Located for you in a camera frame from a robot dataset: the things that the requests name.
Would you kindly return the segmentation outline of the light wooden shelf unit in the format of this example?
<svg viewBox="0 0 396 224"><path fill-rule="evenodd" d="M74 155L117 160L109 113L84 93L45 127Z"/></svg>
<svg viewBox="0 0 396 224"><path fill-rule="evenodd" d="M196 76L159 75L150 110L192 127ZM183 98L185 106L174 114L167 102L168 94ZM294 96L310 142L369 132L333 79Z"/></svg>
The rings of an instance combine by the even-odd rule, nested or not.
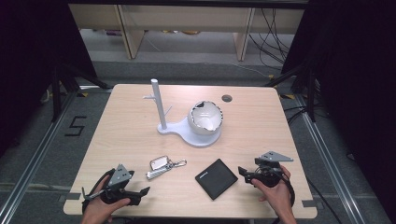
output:
<svg viewBox="0 0 396 224"><path fill-rule="evenodd" d="M71 4L80 29L119 30L126 55L133 59L144 32L199 31L232 33L239 61L245 59L250 33L293 35L304 12L301 9L254 7L160 7Z"/></svg>

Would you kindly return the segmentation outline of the aluminium floor rail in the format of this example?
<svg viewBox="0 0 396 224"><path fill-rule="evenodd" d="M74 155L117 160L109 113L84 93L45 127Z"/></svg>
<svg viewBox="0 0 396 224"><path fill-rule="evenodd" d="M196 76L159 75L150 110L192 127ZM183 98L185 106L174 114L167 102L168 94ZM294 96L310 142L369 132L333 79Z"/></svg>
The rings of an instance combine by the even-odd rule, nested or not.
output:
<svg viewBox="0 0 396 224"><path fill-rule="evenodd" d="M324 203L337 224L368 224L348 183L354 178L350 160L332 154L318 125L309 118L304 97L283 95L281 103L313 197Z"/></svg>
<svg viewBox="0 0 396 224"><path fill-rule="evenodd" d="M51 102L38 108L0 158L0 224L80 222L64 205L109 95L94 87L70 93L56 120Z"/></svg>

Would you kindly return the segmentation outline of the person's right hand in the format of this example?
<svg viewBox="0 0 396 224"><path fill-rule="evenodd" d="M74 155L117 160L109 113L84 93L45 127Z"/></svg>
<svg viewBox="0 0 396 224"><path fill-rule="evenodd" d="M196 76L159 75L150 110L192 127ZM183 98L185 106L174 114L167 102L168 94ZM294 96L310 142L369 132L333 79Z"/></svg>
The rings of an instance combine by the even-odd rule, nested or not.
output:
<svg viewBox="0 0 396 224"><path fill-rule="evenodd" d="M293 215L292 205L290 202L290 191L283 180L280 180L273 188L266 187L257 179L253 179L251 182L254 187L262 192L262 196L259 198L259 201L267 201L278 217Z"/></svg>

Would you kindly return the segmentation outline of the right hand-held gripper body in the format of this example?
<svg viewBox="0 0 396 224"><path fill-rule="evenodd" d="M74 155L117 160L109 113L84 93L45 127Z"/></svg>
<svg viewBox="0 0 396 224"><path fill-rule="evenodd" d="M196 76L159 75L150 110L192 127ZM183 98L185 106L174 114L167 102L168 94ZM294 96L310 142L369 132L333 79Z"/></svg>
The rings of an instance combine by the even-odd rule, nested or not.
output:
<svg viewBox="0 0 396 224"><path fill-rule="evenodd" d="M268 151L255 159L258 168L255 171L255 178L260 180L266 187L275 187L282 179L284 172L280 167L281 161L293 161L293 158Z"/></svg>

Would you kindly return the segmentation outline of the black wallet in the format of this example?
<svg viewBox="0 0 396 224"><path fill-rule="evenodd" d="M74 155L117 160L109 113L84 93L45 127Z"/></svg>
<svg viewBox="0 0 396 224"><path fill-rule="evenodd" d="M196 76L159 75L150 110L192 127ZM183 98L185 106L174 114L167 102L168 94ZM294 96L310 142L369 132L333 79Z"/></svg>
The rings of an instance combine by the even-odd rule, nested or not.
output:
<svg viewBox="0 0 396 224"><path fill-rule="evenodd" d="M238 177L221 159L217 159L199 173L195 180L212 200L216 200Z"/></svg>

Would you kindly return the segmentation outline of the person's left hand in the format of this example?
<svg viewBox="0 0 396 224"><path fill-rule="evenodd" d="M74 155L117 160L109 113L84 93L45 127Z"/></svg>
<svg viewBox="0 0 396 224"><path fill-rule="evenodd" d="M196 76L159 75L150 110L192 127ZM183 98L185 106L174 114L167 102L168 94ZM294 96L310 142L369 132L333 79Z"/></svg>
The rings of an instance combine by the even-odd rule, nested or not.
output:
<svg viewBox="0 0 396 224"><path fill-rule="evenodd" d="M90 201L83 213L82 218L84 217L97 217L100 219L106 219L106 224L110 224L113 221L112 214L121 209L124 206L127 206L130 203L128 198L121 199L115 203L107 204L104 203L100 197L97 197Z"/></svg>

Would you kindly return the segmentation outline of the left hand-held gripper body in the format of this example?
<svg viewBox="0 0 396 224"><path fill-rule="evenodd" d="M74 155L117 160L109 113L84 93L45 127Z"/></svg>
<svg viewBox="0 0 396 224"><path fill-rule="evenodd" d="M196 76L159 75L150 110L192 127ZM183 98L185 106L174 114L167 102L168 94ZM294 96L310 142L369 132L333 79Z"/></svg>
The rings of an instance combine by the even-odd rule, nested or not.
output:
<svg viewBox="0 0 396 224"><path fill-rule="evenodd" d="M104 203L112 204L121 199L128 198L131 202L132 197L140 197L138 192L127 191L126 185L133 177L134 171L128 171L122 164L104 173L95 183L89 194L81 188L84 201L83 206L87 206L90 201L100 197Z"/></svg>

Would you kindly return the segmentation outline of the white key stand with pole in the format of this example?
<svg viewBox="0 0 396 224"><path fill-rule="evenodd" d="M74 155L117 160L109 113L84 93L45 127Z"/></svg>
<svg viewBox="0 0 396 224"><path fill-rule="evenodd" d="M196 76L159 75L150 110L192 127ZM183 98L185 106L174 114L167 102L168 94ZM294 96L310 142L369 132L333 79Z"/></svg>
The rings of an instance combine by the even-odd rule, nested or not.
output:
<svg viewBox="0 0 396 224"><path fill-rule="evenodd" d="M166 114L170 111L171 107L167 110L163 109L163 101L161 96L161 91L159 87L159 81L156 78L150 80L153 93L149 96L144 96L144 99L152 99L156 106L160 119L160 124L157 127L159 134L175 134L182 138L184 142L192 147L209 147L213 145L220 137L220 130L212 135L200 135L192 131L188 123L188 113L187 116L179 122L168 122L165 118Z"/></svg>

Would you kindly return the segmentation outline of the silver car key with keyring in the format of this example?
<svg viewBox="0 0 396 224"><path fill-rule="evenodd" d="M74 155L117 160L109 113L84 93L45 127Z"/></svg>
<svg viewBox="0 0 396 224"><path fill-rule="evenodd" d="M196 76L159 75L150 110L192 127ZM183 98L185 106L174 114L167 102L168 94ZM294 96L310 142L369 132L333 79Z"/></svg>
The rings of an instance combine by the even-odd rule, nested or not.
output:
<svg viewBox="0 0 396 224"><path fill-rule="evenodd" d="M146 178L147 180L151 180L172 170L175 167L184 166L186 164L186 160L171 161L168 156L161 156L149 163L151 170L146 173Z"/></svg>

